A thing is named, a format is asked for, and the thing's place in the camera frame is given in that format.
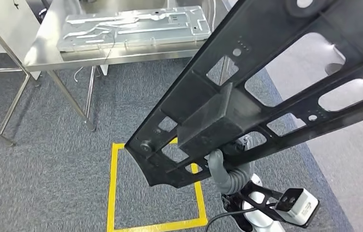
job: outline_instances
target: gray floor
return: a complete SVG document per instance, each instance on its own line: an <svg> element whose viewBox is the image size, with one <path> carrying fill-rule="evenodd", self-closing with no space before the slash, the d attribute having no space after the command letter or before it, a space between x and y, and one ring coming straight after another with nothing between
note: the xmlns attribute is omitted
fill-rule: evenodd
<svg viewBox="0 0 363 232"><path fill-rule="evenodd" d="M188 59L112 65L97 78L89 132L47 74L42 86L28 86L5 136L17 142L0 144L0 231L106 231L111 143L124 143L171 85ZM90 69L73 81L74 70L60 71L78 102L84 105ZM0 74L0 122L16 93L21 74ZM267 73L252 86L266 101L280 96ZM293 127L290 118L277 130ZM290 148L256 163L265 186L280 191L304 187L322 201L308 231L351 231L351 225L305 145ZM197 217L192 186L150 188L125 151L118 157L115 228L129 228ZM202 183L207 216L222 212L211 180ZM285 225L288 231L302 231ZM189 231L202 231L203 228ZM231 219L212 231L238 231Z"/></svg>

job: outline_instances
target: metal plate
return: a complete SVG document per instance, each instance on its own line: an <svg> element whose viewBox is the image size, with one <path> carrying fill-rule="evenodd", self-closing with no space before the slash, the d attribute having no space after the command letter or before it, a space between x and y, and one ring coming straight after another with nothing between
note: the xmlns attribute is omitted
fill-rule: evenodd
<svg viewBox="0 0 363 232"><path fill-rule="evenodd" d="M74 52L200 41L211 34L200 6L69 15L57 47Z"/></svg>

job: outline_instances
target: yellow tape square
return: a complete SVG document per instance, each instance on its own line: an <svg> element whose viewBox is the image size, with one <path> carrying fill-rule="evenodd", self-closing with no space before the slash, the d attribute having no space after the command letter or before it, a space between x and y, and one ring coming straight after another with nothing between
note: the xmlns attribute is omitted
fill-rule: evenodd
<svg viewBox="0 0 363 232"><path fill-rule="evenodd" d="M170 142L171 144L177 143L177 138ZM205 226L207 224L206 209L204 207L203 191L201 190L200 182L195 182L195 192L198 207L198 218L167 222L148 226L139 226L125 229L115 229L115 203L116 203L116 175L117 175L117 161L120 149L124 149L124 144L112 144L112 161L110 166L110 186L109 198L107 202L107 232L163 232L175 231L182 229L189 229L194 227ZM198 172L197 164L192 164L192 172Z"/></svg>

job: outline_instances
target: stainless steel table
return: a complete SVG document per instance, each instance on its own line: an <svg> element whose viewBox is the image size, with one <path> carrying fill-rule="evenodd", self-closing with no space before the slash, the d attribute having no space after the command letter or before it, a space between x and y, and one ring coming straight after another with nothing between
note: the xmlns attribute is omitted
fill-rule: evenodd
<svg viewBox="0 0 363 232"><path fill-rule="evenodd" d="M147 60L192 57L204 44L204 41L172 43L145 47L114 47L111 49L61 53L56 47L61 28L67 15L122 12L142 9L194 6L203 8L207 21L214 29L218 15L225 16L227 9L222 0L97 0L93 3L78 0L53 0L43 20L36 39L26 54L24 65L29 71L47 71L61 89L70 104L79 113L90 130L95 126L89 121L89 114L84 114L54 70L71 69L84 66L120 64ZM91 87L94 69L92 69L87 108L89 111Z"/></svg>
<svg viewBox="0 0 363 232"><path fill-rule="evenodd" d="M2 134L5 131L6 126L8 125L8 122L12 116L12 114L15 111L16 105L20 100L20 97L22 96L23 91L26 88L26 85L28 84L28 81L31 80L35 83L36 86L39 86L39 82L35 81L35 79L32 77L30 72L26 70L22 62L18 59L16 54L12 51L12 49L8 46L8 44L3 40L3 38L0 35L0 45L2 48L6 51L6 53L9 55L9 57L16 63L18 68L0 68L0 73L6 73L6 72L20 72L23 71L25 73L25 80L23 81L21 87L19 88L10 108L8 109L8 112L6 113L5 119L2 121L2 124L0 126L0 140L3 141L6 145L12 146L14 145L14 142L4 137Z"/></svg>

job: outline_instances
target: black plastic panel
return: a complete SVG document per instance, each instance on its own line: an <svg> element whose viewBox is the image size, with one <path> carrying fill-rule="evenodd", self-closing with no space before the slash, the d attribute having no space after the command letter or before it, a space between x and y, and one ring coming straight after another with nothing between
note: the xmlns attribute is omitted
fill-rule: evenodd
<svg viewBox="0 0 363 232"><path fill-rule="evenodd" d="M244 84L303 35L323 35L346 57L343 68L275 107L260 103ZM238 56L234 49L240 49ZM227 55L239 70L221 86L206 73ZM298 8L296 0L239 0L203 47L185 67L163 98L126 143L149 185L180 188L210 176L204 157L216 148L256 131L266 143L240 155L225 154L227 168L254 161L363 120L363 101L338 112L318 104L323 94L363 78L363 0L314 0ZM267 124L287 113L306 126L282 137ZM315 121L308 117L316 115ZM166 117L178 125L159 130ZM161 149L178 137L189 158L174 162ZM185 166L197 163L192 174Z"/></svg>

